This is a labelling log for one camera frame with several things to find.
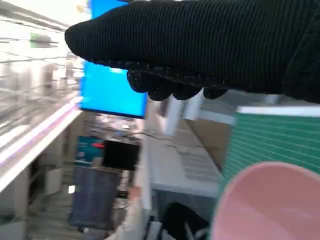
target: floor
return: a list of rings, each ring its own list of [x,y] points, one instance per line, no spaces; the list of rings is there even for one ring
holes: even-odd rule
[[[28,208],[27,235],[30,240],[83,240],[77,228],[68,223],[72,207],[72,194],[68,188],[73,185],[74,162],[64,161],[62,188],[56,194],[39,196]]]
[[[188,123],[221,170],[224,165],[232,126],[204,119],[188,121]]]

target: pink cup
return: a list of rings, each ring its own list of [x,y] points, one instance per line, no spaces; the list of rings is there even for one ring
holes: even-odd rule
[[[320,175],[283,162],[245,169],[221,196],[211,240],[320,240]]]

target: railing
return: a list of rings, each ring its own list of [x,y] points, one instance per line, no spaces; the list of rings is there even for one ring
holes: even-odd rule
[[[0,151],[39,124],[78,92],[83,70],[71,57],[0,54]]]

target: monitor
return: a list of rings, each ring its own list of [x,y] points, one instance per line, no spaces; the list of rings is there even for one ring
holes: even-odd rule
[[[109,229],[121,176],[98,168],[76,166],[69,223],[73,226]]]
[[[110,9],[128,4],[121,0],[91,0],[89,7],[96,18]],[[143,119],[147,107],[147,94],[133,91],[127,81],[127,71],[84,64],[81,81],[80,107],[84,111]]]
[[[134,171],[139,159],[140,145],[104,141],[102,165],[106,168]]]

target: black screen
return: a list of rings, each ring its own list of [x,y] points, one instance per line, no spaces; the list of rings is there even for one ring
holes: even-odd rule
[[[139,150],[139,145],[106,140],[104,141],[102,165],[106,168],[134,171],[139,158]]]

